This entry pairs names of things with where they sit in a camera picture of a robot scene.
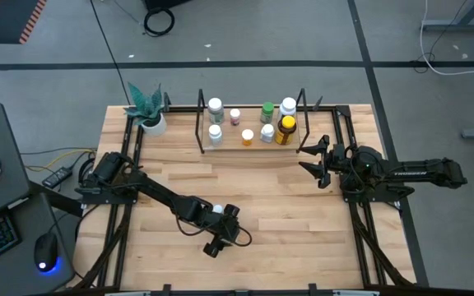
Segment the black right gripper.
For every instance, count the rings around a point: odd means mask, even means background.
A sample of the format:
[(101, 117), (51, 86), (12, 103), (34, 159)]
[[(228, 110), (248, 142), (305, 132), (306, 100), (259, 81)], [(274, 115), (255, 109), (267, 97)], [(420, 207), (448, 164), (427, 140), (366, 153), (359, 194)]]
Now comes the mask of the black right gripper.
[(321, 179), (321, 188), (325, 188), (331, 183), (329, 170), (334, 173), (345, 173), (347, 171), (345, 146), (343, 144), (333, 144), (332, 149), (328, 150), (329, 144), (329, 136), (323, 135), (316, 145), (300, 148), (300, 152), (306, 154), (322, 154), (322, 163), (299, 162), (299, 165), (315, 179)]

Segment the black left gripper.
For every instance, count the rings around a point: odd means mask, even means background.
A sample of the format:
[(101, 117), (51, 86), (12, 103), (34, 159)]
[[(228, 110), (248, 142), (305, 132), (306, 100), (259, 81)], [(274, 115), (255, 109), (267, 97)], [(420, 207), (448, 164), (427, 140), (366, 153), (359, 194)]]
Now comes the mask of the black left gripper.
[(240, 208), (227, 204), (222, 214), (214, 213), (212, 208), (203, 217), (202, 227), (213, 235), (210, 243), (207, 243), (203, 251), (210, 257), (217, 257), (219, 251), (235, 242), (239, 235), (238, 214)]

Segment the amber bottle yellow cap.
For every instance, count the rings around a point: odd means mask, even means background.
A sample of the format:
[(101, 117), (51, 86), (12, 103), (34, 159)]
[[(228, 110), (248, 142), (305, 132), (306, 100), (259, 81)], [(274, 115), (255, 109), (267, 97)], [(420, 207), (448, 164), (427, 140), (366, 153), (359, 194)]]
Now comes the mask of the amber bottle yellow cap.
[(296, 129), (296, 118), (291, 115), (284, 116), (277, 124), (276, 143), (282, 146), (289, 145), (293, 140)]

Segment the white medicine bottle white cap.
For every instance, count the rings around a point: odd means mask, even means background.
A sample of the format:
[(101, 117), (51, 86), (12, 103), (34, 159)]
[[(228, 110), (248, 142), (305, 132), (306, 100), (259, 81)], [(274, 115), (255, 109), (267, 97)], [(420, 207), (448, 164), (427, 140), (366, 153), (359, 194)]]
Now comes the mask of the white medicine bottle white cap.
[(272, 143), (274, 136), (274, 126), (269, 123), (265, 124), (260, 131), (260, 140), (265, 143)]
[(212, 124), (208, 128), (208, 136), (213, 146), (219, 146), (223, 142), (222, 130), (219, 125)]

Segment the tall white bottle white cap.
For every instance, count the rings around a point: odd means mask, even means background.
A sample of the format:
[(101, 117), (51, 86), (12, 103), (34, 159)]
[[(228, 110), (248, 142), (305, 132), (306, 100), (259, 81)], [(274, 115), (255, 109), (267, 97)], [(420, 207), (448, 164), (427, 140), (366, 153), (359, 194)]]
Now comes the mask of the tall white bottle white cap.
[(293, 116), (297, 112), (297, 102), (294, 98), (285, 97), (280, 106), (277, 120), (282, 120), (285, 116)]

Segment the green cap medicine bottle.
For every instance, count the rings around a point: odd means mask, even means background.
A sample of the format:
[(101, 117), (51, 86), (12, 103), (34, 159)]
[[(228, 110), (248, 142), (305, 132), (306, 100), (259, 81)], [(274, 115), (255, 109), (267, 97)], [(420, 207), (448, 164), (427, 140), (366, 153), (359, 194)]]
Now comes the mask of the green cap medicine bottle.
[(272, 102), (265, 102), (262, 106), (260, 121), (264, 124), (272, 122), (275, 106)]

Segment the large clear bottle green label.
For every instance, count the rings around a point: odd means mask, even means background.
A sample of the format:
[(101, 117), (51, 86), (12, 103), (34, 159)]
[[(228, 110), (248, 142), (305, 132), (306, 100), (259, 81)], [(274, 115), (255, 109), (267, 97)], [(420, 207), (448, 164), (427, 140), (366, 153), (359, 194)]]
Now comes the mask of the large clear bottle green label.
[(211, 98), (208, 101), (208, 114), (212, 124), (221, 124), (225, 120), (224, 105), (219, 98)]

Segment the green plant in white pot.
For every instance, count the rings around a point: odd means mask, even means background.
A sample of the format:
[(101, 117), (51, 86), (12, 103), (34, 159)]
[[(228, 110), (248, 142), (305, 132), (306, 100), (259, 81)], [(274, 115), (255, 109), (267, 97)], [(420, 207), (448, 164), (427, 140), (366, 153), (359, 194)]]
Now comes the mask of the green plant in white pot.
[(168, 103), (164, 99), (161, 86), (151, 95), (143, 94), (131, 83), (128, 88), (134, 105), (125, 108), (125, 114), (133, 119), (134, 124), (141, 126), (148, 136), (162, 135), (167, 127), (163, 112)]

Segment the black power adapter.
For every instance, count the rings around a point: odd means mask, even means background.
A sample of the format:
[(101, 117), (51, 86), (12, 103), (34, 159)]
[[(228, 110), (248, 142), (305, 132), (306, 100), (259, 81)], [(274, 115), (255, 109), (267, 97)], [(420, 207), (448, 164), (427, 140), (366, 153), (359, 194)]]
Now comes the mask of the black power adapter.
[(62, 182), (72, 176), (72, 169), (62, 167), (56, 171), (53, 171), (47, 178), (42, 181), (44, 187), (54, 189), (59, 186)]

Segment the black computer mouse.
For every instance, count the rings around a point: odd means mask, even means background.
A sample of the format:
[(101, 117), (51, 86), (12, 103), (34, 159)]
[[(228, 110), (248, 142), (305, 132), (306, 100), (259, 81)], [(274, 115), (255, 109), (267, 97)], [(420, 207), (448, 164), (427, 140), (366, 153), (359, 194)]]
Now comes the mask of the black computer mouse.
[(40, 235), (34, 248), (35, 266), (40, 272), (50, 272), (58, 260), (58, 239), (53, 233)]

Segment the dark grey desk top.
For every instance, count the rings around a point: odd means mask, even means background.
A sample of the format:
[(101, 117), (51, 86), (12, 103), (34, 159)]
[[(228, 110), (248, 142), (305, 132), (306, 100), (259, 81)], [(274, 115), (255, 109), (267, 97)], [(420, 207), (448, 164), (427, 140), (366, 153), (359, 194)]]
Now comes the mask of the dark grey desk top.
[[(74, 277), (72, 254), (48, 198), (44, 194), (30, 197), (12, 208), (11, 214), (21, 241), (0, 256), (0, 296), (42, 294), (64, 286)], [(52, 270), (42, 272), (34, 260), (35, 242), (48, 232), (58, 238), (58, 257)]]

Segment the black box on floor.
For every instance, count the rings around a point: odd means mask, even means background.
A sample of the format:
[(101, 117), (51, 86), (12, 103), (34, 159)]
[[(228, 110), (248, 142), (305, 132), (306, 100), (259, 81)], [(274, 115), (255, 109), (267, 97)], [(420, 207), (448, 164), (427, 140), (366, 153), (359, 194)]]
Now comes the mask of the black box on floor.
[(167, 8), (176, 7), (178, 5), (184, 4), (191, 0), (142, 0), (146, 6), (147, 10), (155, 8)]

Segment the dark mat orange striped edges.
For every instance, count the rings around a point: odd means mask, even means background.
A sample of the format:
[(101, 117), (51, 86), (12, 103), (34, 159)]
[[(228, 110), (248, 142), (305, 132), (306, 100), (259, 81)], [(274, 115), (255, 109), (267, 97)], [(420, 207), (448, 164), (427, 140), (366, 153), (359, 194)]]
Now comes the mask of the dark mat orange striped edges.
[(26, 44), (48, 0), (0, 0), (0, 44)]

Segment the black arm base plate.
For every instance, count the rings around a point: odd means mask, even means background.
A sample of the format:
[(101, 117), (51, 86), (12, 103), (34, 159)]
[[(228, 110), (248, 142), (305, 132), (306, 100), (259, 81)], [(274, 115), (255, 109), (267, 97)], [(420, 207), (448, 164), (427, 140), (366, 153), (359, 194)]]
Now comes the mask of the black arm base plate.
[(80, 193), (84, 204), (126, 205), (137, 202), (138, 191), (130, 187), (80, 187), (75, 192)]
[(395, 202), (411, 195), (415, 189), (398, 184), (381, 183), (376, 187), (362, 189), (345, 189), (341, 187), (343, 197), (347, 202)]

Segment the wooden shelf black metal frame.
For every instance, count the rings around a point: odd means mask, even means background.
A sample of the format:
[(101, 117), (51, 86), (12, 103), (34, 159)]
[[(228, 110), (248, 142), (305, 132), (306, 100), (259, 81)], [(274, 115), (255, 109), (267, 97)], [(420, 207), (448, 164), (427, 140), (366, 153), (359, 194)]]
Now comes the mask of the wooden shelf black metal frame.
[[(212, 125), (208, 114), (208, 102), (204, 99), (203, 90), (199, 89), (197, 107), (195, 108), (197, 112), (195, 137), (199, 149), (202, 153), (223, 150), (293, 150), (295, 153), (298, 153), (309, 136), (309, 107), (307, 106), (305, 88), (300, 89), (296, 102), (297, 112), (295, 118), (297, 121), (297, 129), (289, 145), (278, 145), (275, 140), (273, 140), (272, 143), (265, 143), (260, 140), (260, 131), (263, 127), (263, 123), (260, 121), (261, 104), (230, 104), (224, 105), (225, 120), (220, 124), (223, 142), (219, 146), (213, 146), (208, 136), (208, 128)], [(232, 126), (230, 124), (230, 111), (232, 109), (239, 109), (240, 111), (239, 126)], [(254, 133), (251, 146), (244, 146), (242, 144), (241, 133), (244, 129), (251, 129)]]

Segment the black aluminium table frame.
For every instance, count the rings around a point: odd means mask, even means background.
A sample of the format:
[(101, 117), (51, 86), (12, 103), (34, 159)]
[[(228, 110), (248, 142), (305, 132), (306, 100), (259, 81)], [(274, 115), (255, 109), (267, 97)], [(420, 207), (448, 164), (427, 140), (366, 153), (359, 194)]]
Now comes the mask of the black aluminium table frame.
[[(208, 233), (178, 226), (167, 207), (140, 197), (126, 241), (114, 250), (97, 284), (121, 289), (173, 290), (359, 288), (360, 265), (348, 205), (335, 183), (321, 190), (299, 165), (311, 156), (293, 150), (202, 153), (193, 106), (173, 107), (162, 136), (129, 137), (140, 163), (158, 183), (213, 204), (240, 208), (239, 245), (217, 257), (203, 252)], [(337, 108), (308, 112), (314, 144), (346, 126)]]

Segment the grey metal desk frame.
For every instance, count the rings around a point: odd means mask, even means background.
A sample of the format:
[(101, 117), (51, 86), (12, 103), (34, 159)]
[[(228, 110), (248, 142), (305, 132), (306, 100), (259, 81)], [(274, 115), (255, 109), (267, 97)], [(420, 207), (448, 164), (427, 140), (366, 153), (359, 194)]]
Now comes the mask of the grey metal desk frame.
[(429, 0), (425, 0), (425, 12), (421, 21), (420, 31), (427, 30), (466, 30), (474, 29), (474, 0), (464, 0), (462, 8), (458, 10), (451, 21), (427, 20)]

